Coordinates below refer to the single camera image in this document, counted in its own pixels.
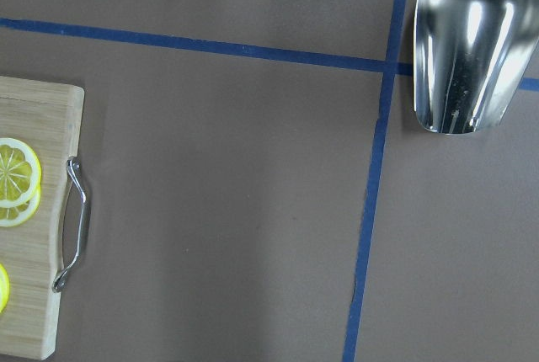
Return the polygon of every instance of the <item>wooden tray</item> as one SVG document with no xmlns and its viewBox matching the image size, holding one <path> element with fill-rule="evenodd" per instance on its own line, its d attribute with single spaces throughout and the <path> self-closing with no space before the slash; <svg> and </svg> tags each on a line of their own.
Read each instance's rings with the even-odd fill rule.
<svg viewBox="0 0 539 362">
<path fill-rule="evenodd" d="M 0 136 L 26 142 L 41 162 L 41 202 L 21 226 L 0 228 L 0 264 L 11 295 L 0 314 L 0 354 L 45 359 L 56 346 L 62 268 L 66 161 L 77 154 L 84 91 L 65 84 L 0 77 Z"/>
</svg>

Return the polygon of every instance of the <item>metal scoop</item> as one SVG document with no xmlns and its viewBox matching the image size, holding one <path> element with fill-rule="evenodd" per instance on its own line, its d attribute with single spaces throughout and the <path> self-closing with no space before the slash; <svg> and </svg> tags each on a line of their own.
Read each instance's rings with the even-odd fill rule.
<svg viewBox="0 0 539 362">
<path fill-rule="evenodd" d="M 539 0 L 417 0 L 414 106 L 427 130 L 499 124 L 539 40 Z"/>
</svg>

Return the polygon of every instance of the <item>stainless steel scoop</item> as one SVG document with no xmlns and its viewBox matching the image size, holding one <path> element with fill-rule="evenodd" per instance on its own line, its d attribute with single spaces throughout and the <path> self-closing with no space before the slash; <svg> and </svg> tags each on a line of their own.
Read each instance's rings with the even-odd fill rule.
<svg viewBox="0 0 539 362">
<path fill-rule="evenodd" d="M 499 124 L 539 40 L 539 0 L 417 0 L 414 106 L 427 130 Z"/>
</svg>

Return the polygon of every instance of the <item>lemon print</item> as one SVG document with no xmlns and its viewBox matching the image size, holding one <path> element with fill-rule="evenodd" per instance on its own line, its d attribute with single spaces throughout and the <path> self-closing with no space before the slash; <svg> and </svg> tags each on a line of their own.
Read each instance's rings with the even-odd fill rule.
<svg viewBox="0 0 539 362">
<path fill-rule="evenodd" d="M 32 217 L 40 205 L 41 188 L 38 185 L 34 196 L 25 204 L 13 208 L 0 207 L 0 227 L 15 227 Z"/>
<path fill-rule="evenodd" d="M 0 313 L 8 303 L 9 299 L 9 277 L 6 269 L 0 264 Z"/>
<path fill-rule="evenodd" d="M 21 206 L 35 195 L 41 180 L 40 160 L 26 143 L 0 137 L 0 207 Z"/>
</svg>

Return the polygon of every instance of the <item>silver handle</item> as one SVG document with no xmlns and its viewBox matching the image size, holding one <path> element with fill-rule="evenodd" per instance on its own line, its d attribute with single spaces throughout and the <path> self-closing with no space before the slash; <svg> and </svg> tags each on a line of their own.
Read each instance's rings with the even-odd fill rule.
<svg viewBox="0 0 539 362">
<path fill-rule="evenodd" d="M 56 274 L 54 282 L 52 284 L 52 291 L 58 293 L 64 288 L 69 273 L 75 266 L 77 261 L 83 255 L 86 249 L 86 240 L 88 237 L 88 228 L 90 222 L 90 198 L 87 191 L 83 187 L 83 176 L 81 174 L 81 163 L 77 157 L 69 157 L 66 163 L 67 175 L 71 178 L 73 185 L 77 187 L 78 193 L 81 197 L 81 215 L 78 221 L 78 233 L 77 233 L 77 251 L 73 260 L 62 271 Z"/>
</svg>

